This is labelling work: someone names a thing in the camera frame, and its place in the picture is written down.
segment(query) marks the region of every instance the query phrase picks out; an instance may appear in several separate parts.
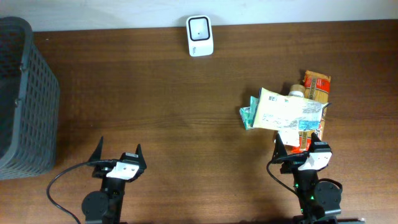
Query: food package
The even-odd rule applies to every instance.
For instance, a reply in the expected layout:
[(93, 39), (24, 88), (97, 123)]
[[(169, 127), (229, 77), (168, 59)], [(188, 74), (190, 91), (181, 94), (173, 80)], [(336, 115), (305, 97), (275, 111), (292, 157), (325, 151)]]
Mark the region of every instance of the food package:
[[(304, 77), (304, 97), (310, 100), (315, 100), (320, 103), (327, 103), (330, 92), (331, 77), (306, 71)], [(311, 134), (315, 132), (319, 139), (322, 140), (323, 130), (325, 128), (326, 108), (323, 110), (322, 118), (319, 127), (314, 131), (301, 131), (300, 134), (300, 147), (293, 147), (293, 152), (299, 153), (308, 150), (311, 144)]]
[(327, 105), (306, 98), (282, 96), (261, 88), (252, 127), (276, 131), (314, 130), (319, 127)]
[[(302, 85), (295, 84), (290, 87), (289, 96), (304, 97), (305, 88)], [(298, 131), (280, 130), (278, 131), (280, 139), (285, 146), (300, 146), (300, 136)]]
[(241, 108), (239, 113), (241, 114), (244, 128), (246, 130), (254, 129), (252, 127), (254, 113), (256, 112), (259, 99), (254, 96), (250, 97), (250, 106)]

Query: white wall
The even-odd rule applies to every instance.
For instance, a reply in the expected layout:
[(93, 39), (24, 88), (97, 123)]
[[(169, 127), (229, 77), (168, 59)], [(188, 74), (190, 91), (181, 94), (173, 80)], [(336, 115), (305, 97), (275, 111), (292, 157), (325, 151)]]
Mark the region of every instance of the white wall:
[(0, 0), (0, 16), (35, 31), (184, 26), (194, 14), (213, 25), (398, 19), (398, 0)]

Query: wall-mounted device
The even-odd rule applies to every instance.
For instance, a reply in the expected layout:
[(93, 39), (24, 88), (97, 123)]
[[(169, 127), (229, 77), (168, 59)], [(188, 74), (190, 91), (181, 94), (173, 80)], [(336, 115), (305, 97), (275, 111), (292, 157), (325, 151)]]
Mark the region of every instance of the wall-mounted device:
[(211, 55), (213, 53), (213, 33), (210, 18), (191, 16), (187, 19), (189, 54), (192, 57)]

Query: wire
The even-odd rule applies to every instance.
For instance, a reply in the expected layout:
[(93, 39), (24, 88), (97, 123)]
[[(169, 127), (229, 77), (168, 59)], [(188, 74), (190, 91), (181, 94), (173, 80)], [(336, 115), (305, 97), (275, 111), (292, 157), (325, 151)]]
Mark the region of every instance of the wire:
[(283, 160), (290, 159), (290, 158), (293, 158), (293, 157), (302, 157), (302, 156), (307, 156), (307, 154), (302, 152), (302, 153), (295, 153), (295, 154), (290, 154), (290, 155), (287, 155), (287, 156), (282, 156), (282, 157), (279, 157), (277, 159), (272, 158), (271, 163), (283, 161)]
[(80, 221), (79, 221), (79, 219), (78, 219), (78, 218), (76, 217), (76, 215), (74, 215), (72, 212), (69, 212), (66, 208), (62, 207), (62, 206), (59, 205), (57, 202), (55, 202), (55, 200), (54, 200), (54, 199), (51, 197), (51, 195), (50, 195), (50, 188), (51, 188), (52, 184), (54, 184), (54, 182), (55, 182), (58, 178), (60, 178), (63, 174), (66, 174), (67, 172), (69, 172), (69, 171), (71, 171), (71, 170), (73, 170), (73, 169), (76, 169), (76, 168), (79, 168), (79, 167), (85, 166), (85, 165), (96, 165), (96, 164), (101, 164), (101, 163), (104, 163), (104, 162), (112, 162), (112, 160), (100, 160), (100, 161), (93, 161), (93, 162), (82, 162), (82, 163), (76, 164), (76, 165), (74, 165), (74, 166), (71, 166), (71, 167), (67, 168), (66, 170), (62, 171), (61, 173), (59, 173), (57, 176), (55, 176), (54, 179), (52, 179), (52, 180), (50, 181), (50, 183), (48, 184), (48, 186), (47, 186), (46, 193), (47, 193), (47, 198), (50, 200), (50, 202), (51, 202), (53, 205), (55, 205), (57, 208), (61, 209), (61, 210), (62, 210), (63, 212), (65, 212), (66, 214), (72, 216), (72, 217), (75, 219), (75, 221), (77, 222), (77, 224), (81, 224)]
[(291, 191), (293, 194), (295, 194), (295, 195), (298, 197), (298, 199), (300, 200), (299, 195), (298, 195), (293, 189), (291, 189), (290, 187), (288, 187), (287, 185), (285, 185), (284, 183), (282, 183), (280, 180), (278, 180), (278, 178), (276, 178), (276, 177), (271, 173), (271, 171), (269, 170), (269, 165), (271, 165), (272, 162), (273, 162), (273, 161), (269, 161), (268, 164), (267, 164), (267, 172), (268, 172), (268, 174), (269, 174), (276, 182), (278, 182), (278, 184), (284, 186), (287, 190), (289, 190), (289, 191)]

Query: white device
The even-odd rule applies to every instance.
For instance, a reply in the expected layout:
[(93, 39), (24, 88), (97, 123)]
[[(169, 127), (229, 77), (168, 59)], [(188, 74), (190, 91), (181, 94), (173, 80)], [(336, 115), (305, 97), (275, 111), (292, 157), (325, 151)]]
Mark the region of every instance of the white device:
[[(314, 144), (324, 145), (327, 144), (327, 142), (314, 142)], [(298, 170), (320, 170), (328, 165), (330, 157), (331, 151), (310, 152), (310, 156), (307, 158), (304, 164), (298, 168)]]
[(191, 16), (187, 19), (189, 54), (192, 57), (211, 55), (213, 53), (213, 33), (210, 18)]
[(106, 177), (129, 180), (137, 174), (138, 169), (139, 169), (138, 165), (127, 164), (125, 162), (117, 162), (116, 166), (111, 170), (111, 172), (108, 172), (106, 174)]

